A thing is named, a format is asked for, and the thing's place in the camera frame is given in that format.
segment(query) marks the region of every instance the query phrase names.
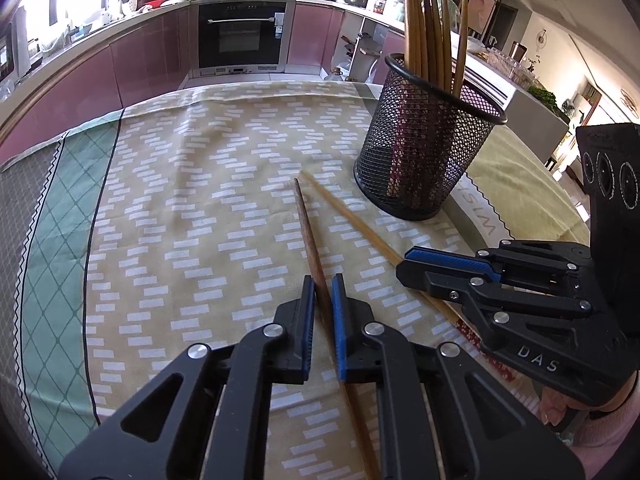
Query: oven door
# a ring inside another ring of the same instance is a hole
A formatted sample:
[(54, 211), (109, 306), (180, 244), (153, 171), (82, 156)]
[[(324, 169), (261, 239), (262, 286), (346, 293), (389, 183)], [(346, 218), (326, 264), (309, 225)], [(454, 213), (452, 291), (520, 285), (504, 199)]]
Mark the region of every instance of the oven door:
[[(200, 5), (200, 73), (246, 72), (247, 66), (277, 66), (286, 8), (285, 2)], [(213, 67), (236, 69), (203, 72)]]

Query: hand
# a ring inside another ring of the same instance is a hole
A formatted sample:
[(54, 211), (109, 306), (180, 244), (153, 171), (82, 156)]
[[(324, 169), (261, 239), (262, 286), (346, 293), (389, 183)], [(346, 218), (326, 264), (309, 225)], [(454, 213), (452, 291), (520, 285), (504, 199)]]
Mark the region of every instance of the hand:
[(631, 375), (629, 380), (625, 383), (622, 389), (606, 404), (602, 406), (587, 406), (581, 402), (578, 402), (571, 397), (567, 397), (551, 388), (545, 386), (542, 390), (542, 398), (540, 399), (540, 405), (538, 406), (538, 417), (543, 424), (551, 423), (554, 426), (560, 424), (564, 418), (567, 408), (573, 408), (574, 410), (599, 410), (600, 412), (612, 412), (618, 409), (631, 393), (631, 390), (636, 384), (636, 372)]

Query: teal diamond pattern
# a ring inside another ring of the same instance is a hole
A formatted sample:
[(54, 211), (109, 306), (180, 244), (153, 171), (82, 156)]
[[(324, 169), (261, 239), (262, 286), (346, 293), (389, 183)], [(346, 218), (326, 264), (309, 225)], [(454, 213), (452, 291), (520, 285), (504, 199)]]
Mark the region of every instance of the teal diamond pattern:
[(94, 121), (63, 141), (24, 277), (24, 387), (55, 471), (96, 426), (82, 339), (84, 266), (119, 116)]

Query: circular lens ring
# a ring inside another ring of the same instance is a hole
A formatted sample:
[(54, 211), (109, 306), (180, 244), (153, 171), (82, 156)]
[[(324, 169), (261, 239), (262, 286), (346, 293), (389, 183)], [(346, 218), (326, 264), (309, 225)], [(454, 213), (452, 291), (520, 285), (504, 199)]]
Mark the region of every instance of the circular lens ring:
[[(606, 153), (602, 153), (602, 152), (598, 153), (597, 164), (598, 164), (598, 184), (600, 184), (600, 190), (605, 198), (608, 198), (609, 200), (611, 200), (616, 190), (616, 182), (613, 176), (613, 166), (611, 165), (609, 156)], [(602, 182), (604, 169), (609, 170), (609, 177), (611, 180), (610, 189), (606, 189), (605, 188), (606, 182), (605, 183)]]
[(587, 179), (589, 184), (593, 184), (593, 179), (595, 178), (595, 172), (593, 171), (593, 161), (591, 160), (591, 155), (588, 152), (584, 152), (584, 156), (582, 158), (582, 168), (584, 170), (584, 177)]
[[(633, 200), (629, 200), (629, 196), (625, 192), (625, 182), (626, 177), (631, 177), (632, 180), (632, 189), (633, 189)], [(620, 166), (620, 195), (622, 195), (622, 202), (625, 203), (627, 209), (631, 210), (638, 205), (638, 179), (636, 178), (636, 172), (631, 167), (631, 164), (625, 162), (622, 166)]]

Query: pink sleeve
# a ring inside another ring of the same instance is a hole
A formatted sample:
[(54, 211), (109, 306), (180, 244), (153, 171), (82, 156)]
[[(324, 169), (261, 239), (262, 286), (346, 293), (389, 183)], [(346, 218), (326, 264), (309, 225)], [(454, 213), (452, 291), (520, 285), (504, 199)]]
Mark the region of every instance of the pink sleeve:
[(587, 420), (574, 437), (572, 450), (587, 478), (593, 478), (609, 461), (640, 415), (640, 381), (626, 403), (598, 420)]

